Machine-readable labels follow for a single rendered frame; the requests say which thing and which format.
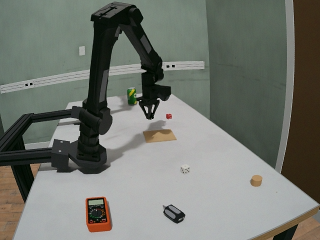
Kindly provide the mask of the tan short cylinder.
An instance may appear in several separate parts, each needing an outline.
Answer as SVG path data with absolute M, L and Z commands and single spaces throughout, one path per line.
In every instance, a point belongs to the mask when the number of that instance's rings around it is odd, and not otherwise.
M 262 184 L 262 176 L 260 175 L 254 175 L 251 178 L 251 185 L 253 187 L 259 187 Z

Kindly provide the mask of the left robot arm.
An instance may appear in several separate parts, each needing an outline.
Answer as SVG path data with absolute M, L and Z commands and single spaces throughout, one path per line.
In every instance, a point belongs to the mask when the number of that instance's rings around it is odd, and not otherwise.
M 114 47 L 115 42 L 118 40 L 119 34 L 122 34 L 122 32 L 123 32 L 123 30 L 118 26 L 116 33 L 115 33 L 115 36 L 114 36 L 113 47 Z

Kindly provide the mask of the tan square mat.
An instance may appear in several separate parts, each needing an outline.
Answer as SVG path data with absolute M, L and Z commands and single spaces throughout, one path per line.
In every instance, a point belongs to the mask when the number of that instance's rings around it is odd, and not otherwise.
M 143 131 L 146 143 L 177 140 L 171 129 Z

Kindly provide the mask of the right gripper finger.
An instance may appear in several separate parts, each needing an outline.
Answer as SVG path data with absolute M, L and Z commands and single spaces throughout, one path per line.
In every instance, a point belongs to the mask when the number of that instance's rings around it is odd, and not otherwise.
M 138 104 L 139 104 L 139 106 L 141 107 L 142 111 L 144 112 L 145 117 L 146 117 L 147 119 L 150 119 L 150 115 L 151 115 L 151 111 L 152 111 L 153 104 L 143 104 L 143 103 L 138 103 Z M 146 110 L 145 110 L 145 107 L 148 108 L 148 114 L 147 114 L 147 112 L 146 112 Z
M 155 115 L 155 112 L 156 112 L 159 104 L 160 104 L 160 101 L 159 101 L 159 102 L 156 102 L 156 103 L 153 103 L 153 105 L 154 105 L 154 109 L 153 109 L 153 112 L 152 112 L 152 113 L 153 113 L 153 116 Z

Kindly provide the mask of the grey die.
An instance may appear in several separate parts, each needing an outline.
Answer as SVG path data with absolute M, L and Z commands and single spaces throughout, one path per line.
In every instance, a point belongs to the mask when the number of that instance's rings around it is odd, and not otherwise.
M 180 166 L 180 172 L 182 172 L 183 174 L 187 174 L 190 172 L 190 166 L 187 164 L 184 164 L 182 166 Z

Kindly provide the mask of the green and yellow soda can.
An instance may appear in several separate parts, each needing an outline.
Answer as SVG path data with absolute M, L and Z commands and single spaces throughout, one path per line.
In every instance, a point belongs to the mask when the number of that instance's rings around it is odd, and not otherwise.
M 130 106 L 136 105 L 137 93 L 135 87 L 130 87 L 127 90 L 127 102 Z

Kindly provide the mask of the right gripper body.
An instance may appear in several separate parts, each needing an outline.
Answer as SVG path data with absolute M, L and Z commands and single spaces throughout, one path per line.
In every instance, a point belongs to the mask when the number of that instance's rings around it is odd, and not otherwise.
M 157 97 L 154 97 L 154 98 L 144 98 L 144 87 L 150 87 L 150 86 L 155 86 L 155 84 L 152 84 L 152 85 L 142 85 L 142 96 L 140 97 L 137 97 L 136 98 L 136 101 L 138 101 L 138 103 L 140 104 L 146 104 L 146 105 L 151 105 L 151 104 L 154 104 L 154 103 L 157 103 L 159 102 L 160 100 L 158 100 L 158 96 Z

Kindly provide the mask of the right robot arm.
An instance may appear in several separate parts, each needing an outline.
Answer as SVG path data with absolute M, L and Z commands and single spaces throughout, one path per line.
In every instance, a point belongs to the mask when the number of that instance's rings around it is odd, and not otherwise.
M 99 134 L 106 134 L 113 122 L 108 108 L 107 86 L 114 37 L 120 27 L 141 60 L 142 85 L 153 85 L 164 78 L 163 61 L 152 47 L 141 22 L 144 19 L 136 5 L 114 1 L 91 14 L 94 35 L 90 63 L 88 99 L 82 102 L 79 112 L 80 136 L 77 140 L 78 160 L 99 162 Z M 167 101 L 171 86 L 155 84 L 144 86 L 144 98 L 159 97 Z M 155 91 L 155 93 L 154 93 Z

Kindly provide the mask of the orange digital multimeter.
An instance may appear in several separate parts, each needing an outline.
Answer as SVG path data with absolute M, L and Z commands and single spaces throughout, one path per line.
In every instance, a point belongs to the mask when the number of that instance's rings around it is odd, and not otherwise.
M 86 198 L 85 209 L 89 232 L 105 232 L 112 229 L 106 197 Z

